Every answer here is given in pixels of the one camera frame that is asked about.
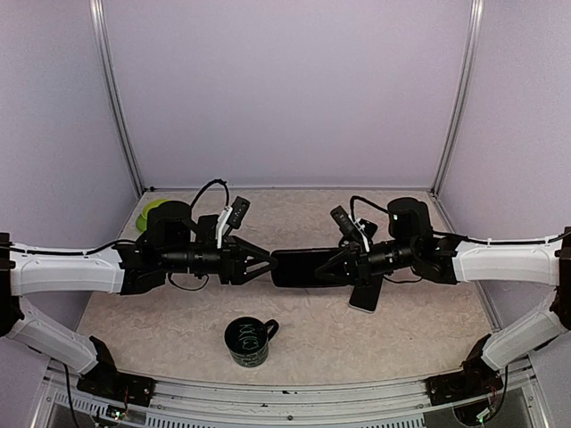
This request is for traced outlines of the purple edged black phone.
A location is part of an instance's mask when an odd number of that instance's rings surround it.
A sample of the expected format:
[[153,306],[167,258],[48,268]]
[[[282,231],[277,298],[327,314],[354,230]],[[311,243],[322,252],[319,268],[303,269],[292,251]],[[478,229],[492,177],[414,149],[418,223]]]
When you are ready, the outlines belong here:
[[278,288],[327,288],[340,287],[344,283],[321,279],[315,275],[317,268],[326,264],[341,250],[339,248],[313,248],[276,250],[271,257],[277,260],[270,277]]

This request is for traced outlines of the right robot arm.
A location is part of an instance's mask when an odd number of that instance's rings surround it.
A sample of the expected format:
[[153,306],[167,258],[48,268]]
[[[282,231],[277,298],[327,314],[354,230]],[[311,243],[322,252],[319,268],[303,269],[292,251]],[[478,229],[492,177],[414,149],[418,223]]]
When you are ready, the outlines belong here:
[[437,284],[507,281],[545,284],[552,292],[535,309],[508,327],[479,340],[463,362],[456,386],[476,395],[511,361],[570,330],[570,233],[527,241],[477,240],[434,231],[424,202],[395,199],[384,212],[390,241],[373,244],[353,210],[332,209],[331,216],[348,245],[317,267],[317,278],[354,288],[371,284],[400,268]]

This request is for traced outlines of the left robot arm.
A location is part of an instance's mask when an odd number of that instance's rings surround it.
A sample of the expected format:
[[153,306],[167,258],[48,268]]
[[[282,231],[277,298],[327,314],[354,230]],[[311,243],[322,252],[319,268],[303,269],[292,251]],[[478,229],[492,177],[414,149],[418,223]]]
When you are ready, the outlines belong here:
[[106,292],[138,295],[164,285],[174,274],[216,276],[242,285],[277,267],[270,253],[231,235],[250,203],[236,198],[219,215],[191,218],[192,208],[166,201],[149,209],[146,230],[92,250],[16,246],[1,235],[1,335],[71,367],[108,397],[119,395],[125,378],[107,345],[54,321],[28,295],[39,292]]

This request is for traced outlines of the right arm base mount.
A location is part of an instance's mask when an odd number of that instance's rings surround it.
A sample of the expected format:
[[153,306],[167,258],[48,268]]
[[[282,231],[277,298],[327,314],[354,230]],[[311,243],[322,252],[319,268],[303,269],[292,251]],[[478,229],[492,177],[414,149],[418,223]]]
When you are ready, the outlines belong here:
[[488,366],[463,368],[449,374],[428,377],[425,380],[432,406],[439,406],[501,390],[504,383],[498,372]]

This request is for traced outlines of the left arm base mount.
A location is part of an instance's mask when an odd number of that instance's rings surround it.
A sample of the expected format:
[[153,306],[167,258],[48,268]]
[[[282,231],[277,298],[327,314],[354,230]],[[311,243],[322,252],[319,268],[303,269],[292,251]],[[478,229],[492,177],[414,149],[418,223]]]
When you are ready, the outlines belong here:
[[128,374],[114,366],[97,364],[77,382],[79,391],[126,405],[149,407],[156,381],[151,377]]

